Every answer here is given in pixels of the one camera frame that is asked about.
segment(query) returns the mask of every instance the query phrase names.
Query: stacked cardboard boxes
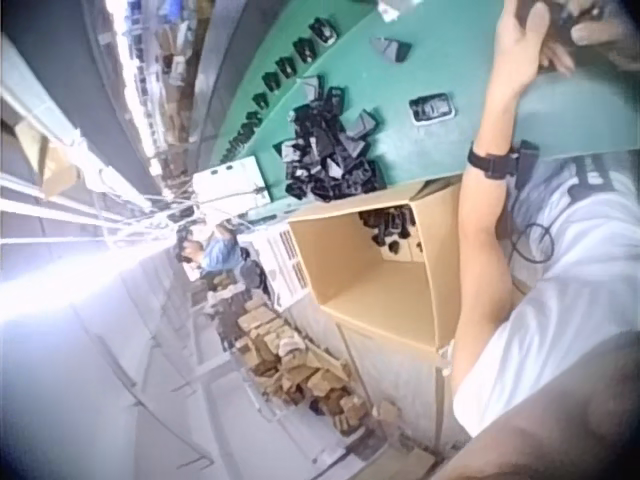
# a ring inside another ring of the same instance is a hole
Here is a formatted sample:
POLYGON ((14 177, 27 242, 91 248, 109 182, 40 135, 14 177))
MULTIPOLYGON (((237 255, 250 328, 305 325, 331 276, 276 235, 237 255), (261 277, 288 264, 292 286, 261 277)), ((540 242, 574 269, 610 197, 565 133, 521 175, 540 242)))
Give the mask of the stacked cardboard boxes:
POLYGON ((309 401, 314 412, 330 417, 345 436, 361 428, 369 409, 352 391, 346 362, 302 339, 265 306, 239 318, 238 325, 246 336, 236 349, 266 398, 286 405, 309 401))

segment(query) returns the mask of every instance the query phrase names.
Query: black wristband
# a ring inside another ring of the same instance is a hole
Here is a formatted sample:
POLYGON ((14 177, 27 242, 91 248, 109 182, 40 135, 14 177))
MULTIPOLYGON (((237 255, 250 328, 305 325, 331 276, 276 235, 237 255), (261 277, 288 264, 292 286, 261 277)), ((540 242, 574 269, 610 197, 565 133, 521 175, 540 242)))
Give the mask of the black wristband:
POLYGON ((504 180, 513 177, 518 172, 518 154, 510 150, 506 155, 478 155, 473 151, 473 145, 469 149, 467 157, 469 165, 482 170, 485 176, 491 180, 504 180))

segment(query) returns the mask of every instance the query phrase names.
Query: wire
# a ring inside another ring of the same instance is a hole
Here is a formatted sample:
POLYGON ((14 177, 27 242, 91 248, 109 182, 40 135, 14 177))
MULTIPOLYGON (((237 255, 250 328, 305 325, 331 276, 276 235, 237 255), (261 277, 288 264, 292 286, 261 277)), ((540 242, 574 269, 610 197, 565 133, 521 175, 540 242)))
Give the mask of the wire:
MULTIPOLYGON (((518 205, 518 202, 520 201, 521 193, 522 193, 522 190, 519 190, 518 193, 516 193, 516 196, 515 196, 515 198, 513 200, 511 208, 509 209, 509 211, 511 212, 511 215, 508 215, 509 231, 511 231, 511 227, 514 226, 514 224, 511 221, 512 220, 512 215, 515 213, 515 210, 516 210, 516 207, 518 205)), ((509 259, 508 259, 508 263, 507 263, 508 266, 509 266, 509 270, 511 270, 511 264, 513 263, 513 257, 516 254, 520 258, 522 258, 525 262, 527 262, 527 263, 529 263, 531 265, 544 265, 546 263, 549 263, 553 259, 554 255, 555 255, 555 252, 556 252, 556 242, 555 242, 555 239, 553 238, 553 234, 551 233, 551 228, 555 224, 556 220, 558 220, 558 218, 560 218, 560 216, 563 213, 564 213, 564 210, 562 212, 560 212, 558 214, 558 216, 548 226, 547 225, 543 225, 543 224, 538 223, 538 222, 531 222, 531 223, 526 224, 521 231, 519 231, 519 232, 517 232, 515 234, 510 234, 509 241, 511 243, 511 252, 509 253, 509 259), (530 233, 536 228, 539 228, 539 229, 542 230, 542 236, 540 237, 540 243, 542 243, 545 238, 549 239, 550 250, 549 250, 549 253, 543 258, 530 257, 526 253, 522 252, 522 250, 520 250, 520 248, 518 248, 518 244, 522 241, 522 239, 525 238, 527 235, 529 235, 529 238, 530 238, 530 233)), ((520 292, 522 295, 526 295, 527 294, 527 292, 523 291, 516 284, 515 281, 512 280, 511 283, 513 284, 515 289, 518 290, 518 292, 520 292)))

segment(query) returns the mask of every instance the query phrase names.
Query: hand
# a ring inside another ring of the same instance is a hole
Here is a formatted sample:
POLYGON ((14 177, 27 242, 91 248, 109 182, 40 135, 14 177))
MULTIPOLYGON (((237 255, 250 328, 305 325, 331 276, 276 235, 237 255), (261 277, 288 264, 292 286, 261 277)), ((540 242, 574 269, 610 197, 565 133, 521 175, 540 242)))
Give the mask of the hand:
POLYGON ((571 76, 576 69, 576 64, 564 45, 549 38, 542 44, 540 65, 544 68, 553 66, 566 77, 571 76))
POLYGON ((538 2, 523 29, 516 18, 518 0, 504 0, 496 30, 493 72, 488 100, 499 104, 517 102, 538 74, 542 46, 551 24, 549 7, 538 2))
MULTIPOLYGON (((574 16, 597 8, 601 0, 554 0, 574 16)), ((580 46, 603 46, 604 53, 622 70, 640 71, 640 39, 624 12, 615 4, 606 4, 604 18, 584 21, 571 29, 571 38, 580 46)))

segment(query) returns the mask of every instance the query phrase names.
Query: green workbench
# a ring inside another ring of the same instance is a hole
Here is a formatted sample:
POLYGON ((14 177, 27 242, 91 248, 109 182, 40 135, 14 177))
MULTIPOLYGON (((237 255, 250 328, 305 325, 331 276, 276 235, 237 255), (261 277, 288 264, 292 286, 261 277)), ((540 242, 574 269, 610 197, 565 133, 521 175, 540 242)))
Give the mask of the green workbench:
MULTIPOLYGON (((255 93, 251 88, 262 89, 262 73, 274 68, 276 58, 290 53, 291 42, 315 16, 328 16, 339 24, 342 36, 304 74, 321 74, 326 85, 346 88, 345 123, 362 109, 380 120, 378 133, 371 138, 369 158, 377 160, 386 182, 393 185, 458 173, 478 128, 502 3, 426 0, 411 13, 385 24, 371 7, 349 0, 292 0, 257 52, 225 125, 231 130, 247 110, 254 109, 250 103, 247 106, 247 97, 250 102, 248 93, 255 93), (375 36, 411 43, 408 60, 400 65, 386 61, 370 46, 369 39, 375 36), (408 101, 438 92, 452 96, 457 117, 415 126, 408 101)), ((272 146, 293 136, 287 115, 306 100, 301 85, 293 79, 285 82, 277 97, 270 96, 273 104, 268 117, 241 154, 256 156, 272 199, 278 201, 265 212, 296 203, 286 197, 284 168, 272 146)), ((571 79, 544 74, 521 103, 516 138, 539 144, 547 159, 638 148, 638 92, 635 77, 616 72, 606 62, 591 62, 571 79)), ((234 127, 231 136, 237 130, 234 127)), ((226 142, 220 143, 224 145, 214 152, 213 165, 226 148, 226 142)))

